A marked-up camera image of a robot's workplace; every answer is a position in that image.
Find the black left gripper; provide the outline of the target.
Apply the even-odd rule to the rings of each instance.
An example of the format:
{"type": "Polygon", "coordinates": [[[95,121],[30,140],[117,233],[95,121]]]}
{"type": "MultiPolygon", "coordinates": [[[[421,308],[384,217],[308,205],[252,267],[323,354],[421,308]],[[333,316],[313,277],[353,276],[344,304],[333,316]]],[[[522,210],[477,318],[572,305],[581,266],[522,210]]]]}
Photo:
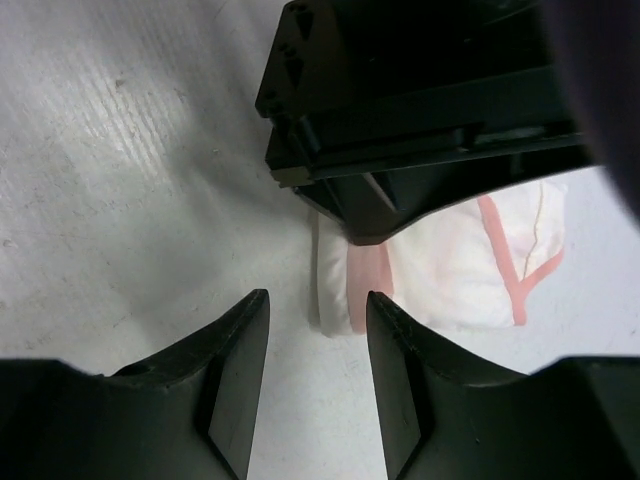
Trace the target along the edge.
{"type": "Polygon", "coordinates": [[[540,177],[419,166],[585,144],[535,1],[288,2],[256,108],[274,179],[355,245],[540,177]]]}

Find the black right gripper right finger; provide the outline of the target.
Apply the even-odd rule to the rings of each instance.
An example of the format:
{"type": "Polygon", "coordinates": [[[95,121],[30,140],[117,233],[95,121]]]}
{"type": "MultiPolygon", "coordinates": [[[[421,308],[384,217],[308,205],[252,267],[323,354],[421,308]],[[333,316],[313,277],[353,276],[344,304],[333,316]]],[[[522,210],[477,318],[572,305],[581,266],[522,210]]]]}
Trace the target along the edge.
{"type": "Polygon", "coordinates": [[[367,299],[391,479],[635,479],[639,361],[566,357],[524,375],[367,299]]]}

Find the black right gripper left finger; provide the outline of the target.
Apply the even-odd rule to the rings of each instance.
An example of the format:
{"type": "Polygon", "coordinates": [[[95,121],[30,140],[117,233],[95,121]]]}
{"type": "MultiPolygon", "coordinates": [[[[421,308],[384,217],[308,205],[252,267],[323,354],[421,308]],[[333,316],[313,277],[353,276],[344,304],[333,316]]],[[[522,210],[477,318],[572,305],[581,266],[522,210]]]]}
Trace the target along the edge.
{"type": "Polygon", "coordinates": [[[264,290],[113,375],[1,364],[5,479],[243,479],[269,335],[264,290]]]}

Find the white underwear with pink trim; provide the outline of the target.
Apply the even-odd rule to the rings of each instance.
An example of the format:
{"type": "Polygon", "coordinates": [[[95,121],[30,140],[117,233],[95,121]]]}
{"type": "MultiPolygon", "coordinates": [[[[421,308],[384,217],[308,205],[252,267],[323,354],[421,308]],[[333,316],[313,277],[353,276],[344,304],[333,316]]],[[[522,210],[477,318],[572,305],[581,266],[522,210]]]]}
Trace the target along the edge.
{"type": "Polygon", "coordinates": [[[527,297],[563,258],[565,196],[560,183],[528,182],[430,214],[375,246],[350,244],[319,216],[320,331],[365,333],[371,291],[430,327],[524,325],[527,297]]]}

